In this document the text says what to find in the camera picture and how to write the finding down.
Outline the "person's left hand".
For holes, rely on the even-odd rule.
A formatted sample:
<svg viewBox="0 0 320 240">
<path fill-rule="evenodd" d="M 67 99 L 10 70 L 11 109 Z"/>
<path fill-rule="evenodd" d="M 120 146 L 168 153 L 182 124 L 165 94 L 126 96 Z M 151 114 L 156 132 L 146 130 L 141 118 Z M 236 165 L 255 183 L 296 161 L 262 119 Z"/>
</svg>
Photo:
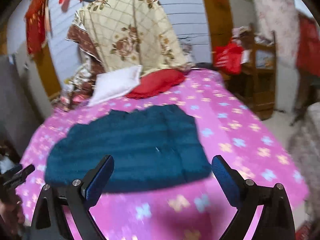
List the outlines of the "person's left hand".
<svg viewBox="0 0 320 240">
<path fill-rule="evenodd" d="M 19 230 L 24 223 L 22 199 L 15 191 L 11 191 L 6 202 L 1 200 L 1 229 L 4 230 L 5 236 L 15 239 L 19 237 Z"/>
</svg>

